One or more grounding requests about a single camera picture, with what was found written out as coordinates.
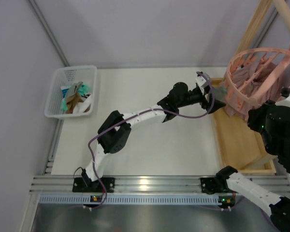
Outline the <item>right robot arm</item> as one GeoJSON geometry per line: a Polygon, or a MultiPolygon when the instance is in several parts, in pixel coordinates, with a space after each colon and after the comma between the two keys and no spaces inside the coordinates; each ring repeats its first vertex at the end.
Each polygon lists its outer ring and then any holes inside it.
{"type": "MultiPolygon", "coordinates": [[[[290,104],[267,101],[248,112],[248,127],[262,137],[267,154],[286,170],[290,185],[290,104]]],[[[219,191],[235,191],[258,206],[281,232],[290,232],[290,198],[273,193],[227,166],[217,172],[219,191]]]]}

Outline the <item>pink round clip hanger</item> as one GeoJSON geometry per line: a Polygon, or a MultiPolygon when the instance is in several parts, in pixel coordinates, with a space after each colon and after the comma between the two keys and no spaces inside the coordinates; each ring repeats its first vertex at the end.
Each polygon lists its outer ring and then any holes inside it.
{"type": "Polygon", "coordinates": [[[283,100],[282,89],[290,90],[290,84],[284,82],[290,76],[289,67],[290,46],[288,49],[254,48],[235,55],[220,83],[226,89],[226,114],[247,121],[249,110],[267,100],[283,100]]]}

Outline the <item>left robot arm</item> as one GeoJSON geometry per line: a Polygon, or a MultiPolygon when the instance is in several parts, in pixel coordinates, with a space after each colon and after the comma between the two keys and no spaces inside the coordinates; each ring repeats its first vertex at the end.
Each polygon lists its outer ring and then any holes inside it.
{"type": "Polygon", "coordinates": [[[122,150],[127,140],[136,129],[165,123],[179,115],[179,109],[193,104],[200,104],[206,114],[212,114],[226,104],[216,89],[208,84],[189,90],[183,82],[176,83],[169,94],[156,105],[141,112],[122,114],[113,111],[98,130],[95,149],[90,149],[92,161],[82,169],[80,177],[74,179],[73,192],[106,192],[114,179],[104,177],[103,173],[112,154],[122,150]]]}

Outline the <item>green blue patterned sock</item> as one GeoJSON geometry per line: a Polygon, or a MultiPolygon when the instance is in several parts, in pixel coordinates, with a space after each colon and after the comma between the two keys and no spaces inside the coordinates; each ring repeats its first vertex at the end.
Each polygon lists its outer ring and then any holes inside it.
{"type": "Polygon", "coordinates": [[[61,107],[60,109],[64,112],[68,110],[67,106],[67,99],[75,94],[75,91],[72,86],[61,86],[60,87],[63,97],[62,97],[62,102],[61,102],[61,107]]]}

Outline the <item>grey sock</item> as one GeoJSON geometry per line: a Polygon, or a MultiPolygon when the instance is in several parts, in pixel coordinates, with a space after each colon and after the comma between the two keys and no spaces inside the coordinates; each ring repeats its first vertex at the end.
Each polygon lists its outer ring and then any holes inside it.
{"type": "Polygon", "coordinates": [[[68,98],[74,96],[78,92],[82,84],[83,82],[73,83],[65,94],[65,100],[68,101],[68,98]]]}
{"type": "Polygon", "coordinates": [[[228,90],[224,87],[214,87],[214,97],[217,101],[226,102],[228,90]]]}

